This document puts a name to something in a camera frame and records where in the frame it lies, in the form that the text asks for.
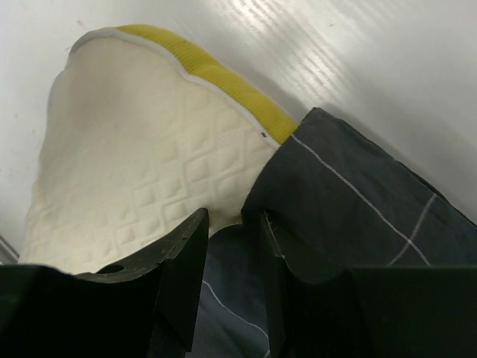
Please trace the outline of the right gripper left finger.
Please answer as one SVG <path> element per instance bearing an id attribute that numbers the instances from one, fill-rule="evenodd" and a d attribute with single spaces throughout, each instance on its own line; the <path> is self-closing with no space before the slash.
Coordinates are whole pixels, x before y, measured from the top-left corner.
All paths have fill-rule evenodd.
<path id="1" fill-rule="evenodd" d="M 193 346 L 209 238 L 196 210 L 95 273 L 1 267 L 3 357 L 184 357 Z"/>

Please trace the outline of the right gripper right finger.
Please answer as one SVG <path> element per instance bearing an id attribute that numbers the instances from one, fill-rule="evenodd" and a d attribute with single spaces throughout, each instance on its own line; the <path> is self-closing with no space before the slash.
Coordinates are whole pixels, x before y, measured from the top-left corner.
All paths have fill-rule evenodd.
<path id="1" fill-rule="evenodd" d="M 476 269 L 342 266 L 260 218 L 272 357 L 474 357 Z"/>

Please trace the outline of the dark grey plaid pillowcase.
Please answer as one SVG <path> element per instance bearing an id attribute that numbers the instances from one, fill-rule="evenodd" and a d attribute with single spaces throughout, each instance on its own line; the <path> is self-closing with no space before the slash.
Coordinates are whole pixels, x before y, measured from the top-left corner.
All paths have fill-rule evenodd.
<path id="1" fill-rule="evenodd" d="M 472 266 L 476 225 L 345 121 L 315 108 L 210 237 L 193 357 L 272 357 L 260 218 L 342 266 Z"/>

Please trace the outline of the cream yellow pillow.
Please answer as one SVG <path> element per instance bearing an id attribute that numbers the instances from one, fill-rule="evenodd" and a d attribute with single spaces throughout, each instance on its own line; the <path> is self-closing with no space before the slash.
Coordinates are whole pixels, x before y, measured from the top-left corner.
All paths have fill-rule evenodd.
<path id="1" fill-rule="evenodd" d="M 296 127 L 172 31 L 91 31 L 51 87 L 19 260 L 96 272 L 199 208 L 211 233 L 239 223 L 259 173 Z"/>

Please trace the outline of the aluminium rail right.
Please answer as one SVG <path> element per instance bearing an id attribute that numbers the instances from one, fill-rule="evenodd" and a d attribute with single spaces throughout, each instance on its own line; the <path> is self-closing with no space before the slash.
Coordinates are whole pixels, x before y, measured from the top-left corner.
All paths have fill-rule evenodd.
<path id="1" fill-rule="evenodd" d="M 2 265 L 16 265 L 18 261 L 19 254 L 3 236 L 0 236 L 0 263 Z"/>

